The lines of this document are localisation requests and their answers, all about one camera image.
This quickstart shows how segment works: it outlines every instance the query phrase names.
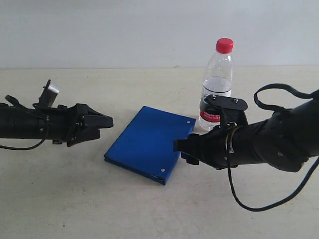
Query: water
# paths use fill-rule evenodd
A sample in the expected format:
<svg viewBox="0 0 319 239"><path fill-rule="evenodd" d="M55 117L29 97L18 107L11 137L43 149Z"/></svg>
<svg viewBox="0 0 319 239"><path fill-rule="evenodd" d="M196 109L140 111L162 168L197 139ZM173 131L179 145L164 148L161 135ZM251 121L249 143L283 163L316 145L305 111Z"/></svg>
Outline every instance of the water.
<svg viewBox="0 0 319 239"><path fill-rule="evenodd" d="M203 97L206 95L229 97L231 95L231 80L219 76L205 79L203 82L201 104ZM211 131L214 126L220 124L220 117L218 115L211 115L207 112L200 111L198 123L204 130Z"/></svg>

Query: white wall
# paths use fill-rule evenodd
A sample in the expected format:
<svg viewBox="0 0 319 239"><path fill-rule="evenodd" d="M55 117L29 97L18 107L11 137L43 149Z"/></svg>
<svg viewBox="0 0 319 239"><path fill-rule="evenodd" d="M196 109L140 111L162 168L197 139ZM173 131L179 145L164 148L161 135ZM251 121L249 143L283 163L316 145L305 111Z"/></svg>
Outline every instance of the white wall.
<svg viewBox="0 0 319 239"><path fill-rule="evenodd" d="M319 64L318 0L0 0L0 68Z"/></svg>

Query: black strap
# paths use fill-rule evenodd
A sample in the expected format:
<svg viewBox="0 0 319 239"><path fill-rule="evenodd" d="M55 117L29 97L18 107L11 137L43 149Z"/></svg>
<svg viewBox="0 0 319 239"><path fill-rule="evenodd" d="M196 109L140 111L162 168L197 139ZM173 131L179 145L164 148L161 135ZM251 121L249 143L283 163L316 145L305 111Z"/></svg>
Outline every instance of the black strap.
<svg viewBox="0 0 319 239"><path fill-rule="evenodd" d="M262 108L263 110L267 110L267 111L274 111L274 112L281 112L281 113L287 113L289 112L288 109L282 107L282 106L276 106L276 105L267 105L262 103L258 97L257 94L261 91L264 90L269 90L269 89L281 89L281 90L285 90L288 91L289 93L293 94L294 96L301 98L301 99L315 99L318 100L319 99L319 90L311 93L311 94L306 94L306 93L302 93L300 91L297 91L296 89L294 89L293 87L287 85L287 84L269 84L266 85L262 88L260 88L255 94L254 94L254 101L256 103L256 105L260 108Z"/></svg>

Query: bottle label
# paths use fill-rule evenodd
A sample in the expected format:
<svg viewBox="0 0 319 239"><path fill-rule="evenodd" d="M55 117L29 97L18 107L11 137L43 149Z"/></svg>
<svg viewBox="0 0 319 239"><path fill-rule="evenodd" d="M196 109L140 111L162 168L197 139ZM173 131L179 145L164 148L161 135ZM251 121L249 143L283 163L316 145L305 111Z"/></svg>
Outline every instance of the bottle label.
<svg viewBox="0 0 319 239"><path fill-rule="evenodd" d="M200 116L208 122L213 122L213 123L220 122L219 115L211 115L211 114L207 113L206 111L200 111Z"/></svg>

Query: blue book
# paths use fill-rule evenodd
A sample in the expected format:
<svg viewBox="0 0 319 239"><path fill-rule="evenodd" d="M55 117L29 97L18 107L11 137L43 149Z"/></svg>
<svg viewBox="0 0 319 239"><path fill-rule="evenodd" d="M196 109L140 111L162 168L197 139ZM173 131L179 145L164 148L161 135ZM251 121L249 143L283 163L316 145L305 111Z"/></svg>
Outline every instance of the blue book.
<svg viewBox="0 0 319 239"><path fill-rule="evenodd" d="M174 141L193 131L193 118L141 108L105 153L105 161L165 185L180 156Z"/></svg>

